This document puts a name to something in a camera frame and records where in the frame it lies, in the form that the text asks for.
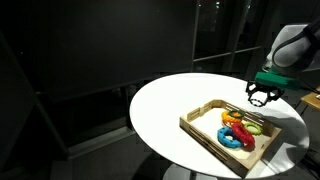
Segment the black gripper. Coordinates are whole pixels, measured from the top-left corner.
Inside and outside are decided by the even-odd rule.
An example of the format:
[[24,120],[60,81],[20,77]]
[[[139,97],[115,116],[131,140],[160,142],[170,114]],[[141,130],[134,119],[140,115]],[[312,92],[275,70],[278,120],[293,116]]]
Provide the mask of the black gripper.
[[252,96],[256,92],[263,92],[267,94],[265,103],[276,101],[283,95],[283,91],[278,87],[267,86],[256,81],[248,81],[246,86],[246,93],[248,95],[248,101],[251,104],[253,104],[253,101],[255,100],[252,98]]

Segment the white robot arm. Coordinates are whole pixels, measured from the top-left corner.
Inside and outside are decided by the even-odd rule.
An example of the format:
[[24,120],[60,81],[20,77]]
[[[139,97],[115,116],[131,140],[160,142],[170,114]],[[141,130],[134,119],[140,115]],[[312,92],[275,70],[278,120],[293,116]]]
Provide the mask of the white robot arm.
[[286,89],[318,90],[296,77],[320,69],[320,18],[308,24],[284,26],[254,79],[247,82],[248,101],[256,107],[278,100]]

